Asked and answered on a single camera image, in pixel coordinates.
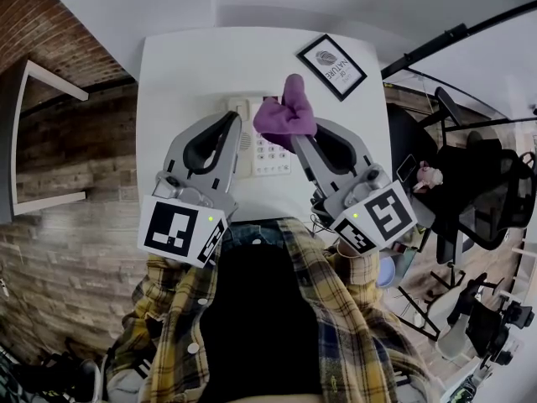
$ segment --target yellow plaid shirt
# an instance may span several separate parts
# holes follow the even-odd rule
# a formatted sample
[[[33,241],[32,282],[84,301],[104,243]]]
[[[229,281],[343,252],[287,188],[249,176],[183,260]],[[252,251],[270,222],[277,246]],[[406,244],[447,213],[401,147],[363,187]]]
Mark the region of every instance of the yellow plaid shirt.
[[[397,317],[379,305],[378,256],[348,259],[311,236],[295,219],[278,220],[295,268],[300,293],[319,324],[319,370],[325,401],[395,402],[394,371],[417,379],[429,395],[423,361]],[[216,265],[203,269],[156,256],[133,294],[134,312],[123,318],[107,380],[137,360],[153,359],[141,392],[143,402],[196,402],[210,380],[200,330],[203,311],[215,298]],[[198,303],[207,299],[205,305]],[[199,351],[187,348],[197,343]],[[240,385],[240,372],[237,383]]]

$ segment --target chair leg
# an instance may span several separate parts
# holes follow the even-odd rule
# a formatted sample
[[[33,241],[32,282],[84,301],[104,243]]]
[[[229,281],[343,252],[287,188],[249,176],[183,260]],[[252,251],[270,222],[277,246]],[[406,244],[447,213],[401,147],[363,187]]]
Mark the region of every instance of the chair leg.
[[[467,275],[466,272],[462,270],[459,271],[459,274],[461,275],[461,278],[457,281],[455,286],[459,286],[462,283],[462,281],[464,281],[464,277]]]
[[[437,275],[435,272],[430,272],[430,275],[438,280],[445,288],[448,290],[452,289],[453,287],[449,285],[445,280],[443,280],[439,275]]]
[[[447,267],[450,268],[450,286],[455,288],[455,263],[449,263]]]
[[[433,335],[433,334],[431,334],[429,332],[426,332],[423,328],[419,328],[419,327],[415,326],[412,322],[408,322],[407,320],[405,320],[404,318],[402,318],[400,316],[397,316],[397,318],[404,325],[406,325],[407,327],[410,327],[413,330],[415,330],[416,332],[418,332],[419,334],[422,334],[423,336],[425,336],[426,338],[429,338],[432,341],[437,342],[438,337],[440,336],[440,329],[429,319],[427,314],[421,310],[421,308],[416,304],[416,302],[412,299],[412,297],[410,297],[409,294],[405,290],[403,290],[403,288],[398,286],[397,289],[404,296],[404,298],[408,301],[408,303],[410,303],[410,305],[412,305],[412,307],[416,310],[416,312],[418,312],[418,314],[423,319],[425,319],[425,322],[427,322],[427,324],[429,324],[430,327],[435,331],[435,335]]]

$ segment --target wooden floor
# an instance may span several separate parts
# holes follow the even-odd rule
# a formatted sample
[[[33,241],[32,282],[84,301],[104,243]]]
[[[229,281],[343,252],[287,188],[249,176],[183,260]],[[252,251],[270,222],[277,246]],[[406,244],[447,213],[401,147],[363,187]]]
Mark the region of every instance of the wooden floor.
[[[0,294],[0,344],[21,360],[36,363],[44,351],[62,352],[65,339],[81,356],[102,355],[121,332],[132,308],[130,294],[143,277],[146,254],[136,249],[138,192],[135,160],[136,87],[94,94],[88,102],[68,101],[34,113],[20,123],[17,191],[31,200],[85,189],[88,200],[16,217],[0,226],[0,264],[10,296]],[[387,101],[430,111],[423,98],[386,88]],[[476,116],[468,114],[467,121]],[[437,127],[430,133],[440,141]],[[464,143],[465,139],[451,138]],[[462,268],[483,271],[490,280],[514,274],[511,232],[500,249],[474,248]],[[416,298],[434,287],[434,237],[403,282]],[[416,333],[409,335],[434,374],[456,364],[443,361]]]

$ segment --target purple cloth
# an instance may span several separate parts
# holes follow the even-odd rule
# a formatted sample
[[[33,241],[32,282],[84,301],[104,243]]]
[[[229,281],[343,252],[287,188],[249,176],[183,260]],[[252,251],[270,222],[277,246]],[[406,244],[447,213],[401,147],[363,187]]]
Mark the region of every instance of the purple cloth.
[[[266,98],[253,120],[253,127],[269,142],[294,152],[291,134],[315,136],[317,133],[317,124],[313,109],[305,96],[302,76],[287,76],[282,103],[273,97]]]

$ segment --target white desk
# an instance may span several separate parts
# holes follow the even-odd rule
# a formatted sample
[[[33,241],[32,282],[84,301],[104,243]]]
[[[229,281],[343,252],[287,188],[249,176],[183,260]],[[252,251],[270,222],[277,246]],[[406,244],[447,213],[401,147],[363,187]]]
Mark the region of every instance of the white desk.
[[[314,113],[362,137],[373,159],[392,174],[388,115],[377,56],[361,40],[332,38],[368,78],[344,102],[295,56],[321,33],[257,27],[199,29],[149,37],[138,89],[136,150],[140,199],[174,137],[195,121],[225,110],[224,97],[281,95],[287,75],[299,73]],[[296,156],[291,175],[238,180],[231,193],[240,204],[234,221],[297,217],[309,221],[314,187]]]

